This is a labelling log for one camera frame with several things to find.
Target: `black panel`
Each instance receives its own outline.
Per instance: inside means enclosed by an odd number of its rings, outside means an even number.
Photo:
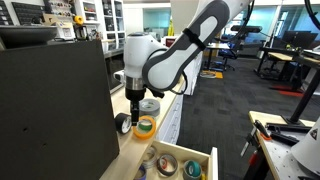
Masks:
[[[20,25],[30,25],[32,18],[42,18],[43,20],[44,6],[16,2],[12,2],[12,6],[17,14]]]
[[[0,179],[99,179],[119,153],[100,41],[0,53]]]
[[[13,25],[10,14],[4,1],[0,1],[0,25]]]

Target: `tape roll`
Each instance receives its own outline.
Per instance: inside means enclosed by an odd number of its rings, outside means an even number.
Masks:
[[[151,146],[146,155],[144,156],[144,160],[142,162],[142,165],[146,169],[153,168],[157,162],[157,150],[153,146]]]
[[[139,167],[139,170],[138,170],[137,174],[134,177],[134,180],[146,180],[146,178],[147,178],[147,171],[144,168],[144,166],[141,165]]]
[[[144,131],[144,130],[141,130],[141,129],[139,128],[140,123],[141,123],[141,122],[144,122],[144,121],[149,121],[149,122],[151,122],[152,128],[151,128],[150,131]],[[155,120],[154,120],[152,117],[150,117],[150,116],[141,116],[141,117],[139,118],[138,125],[132,127],[132,129],[133,129],[133,134],[136,135],[139,139],[142,139],[142,140],[149,139],[149,138],[151,138],[151,137],[153,136],[153,134],[154,134],[155,131],[156,131],[156,122],[155,122]]]
[[[140,116],[158,116],[160,114],[160,103],[155,99],[143,99],[139,103]]]
[[[201,166],[196,161],[186,161],[183,166],[184,180],[199,180],[201,178]]]
[[[168,170],[168,166],[169,164],[171,164],[172,166],[172,170]],[[157,168],[158,171],[165,175],[165,176],[172,176],[174,175],[174,173],[176,173],[177,169],[178,169],[178,162],[176,160],[176,158],[174,158],[172,155],[170,154],[163,154],[160,156],[160,158],[157,161]]]
[[[115,118],[116,129],[121,134],[126,134],[131,129],[131,116],[119,113]]]
[[[81,16],[75,16],[73,20],[79,26],[81,26],[83,24],[83,18]]]

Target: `computer monitor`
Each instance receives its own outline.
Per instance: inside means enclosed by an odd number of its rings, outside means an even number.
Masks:
[[[301,33],[299,32],[296,38],[293,40],[292,45],[295,47],[301,47],[308,49],[310,44],[316,39],[318,33]]]
[[[311,31],[285,31],[282,36],[282,41],[292,44],[298,33],[311,33]]]

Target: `office chair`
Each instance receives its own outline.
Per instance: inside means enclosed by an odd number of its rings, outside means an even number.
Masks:
[[[236,69],[232,65],[228,64],[228,59],[237,59],[238,58],[237,52],[234,49],[235,44],[228,43],[228,46],[230,49],[225,49],[225,50],[219,51],[219,56],[221,56],[222,59],[224,60],[222,67],[223,67],[224,71],[227,71],[227,69],[232,69],[233,71],[235,71]]]

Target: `black cable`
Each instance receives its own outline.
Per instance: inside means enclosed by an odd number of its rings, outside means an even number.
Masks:
[[[310,0],[304,0],[304,4],[306,6],[306,9],[309,13],[309,16],[311,18],[311,21],[313,22],[313,24],[320,30],[320,23],[319,20],[317,19],[316,15],[318,14],[318,12],[313,12],[312,11],[312,7],[310,4]]]
[[[187,77],[187,75],[186,75],[186,73],[184,71],[182,71],[182,76],[183,76],[184,80],[186,81],[186,86],[184,87],[184,90],[179,92],[179,93],[174,91],[173,89],[170,90],[172,93],[174,93],[176,95],[183,95],[186,92],[187,88],[188,88],[188,77]]]
[[[248,5],[248,14],[246,16],[246,18],[244,18],[244,23],[242,24],[241,28],[239,29],[238,33],[233,36],[231,39],[228,39],[228,40],[224,40],[224,39],[220,39],[220,38],[214,38],[216,41],[221,41],[223,43],[228,43],[228,42],[231,42],[231,41],[234,41],[235,39],[237,39],[239,36],[243,35],[243,31],[245,30],[249,20],[250,20],[250,17],[251,17],[251,14],[252,14],[252,11],[253,11],[253,7],[254,7],[254,0],[252,1],[252,4],[251,6]]]

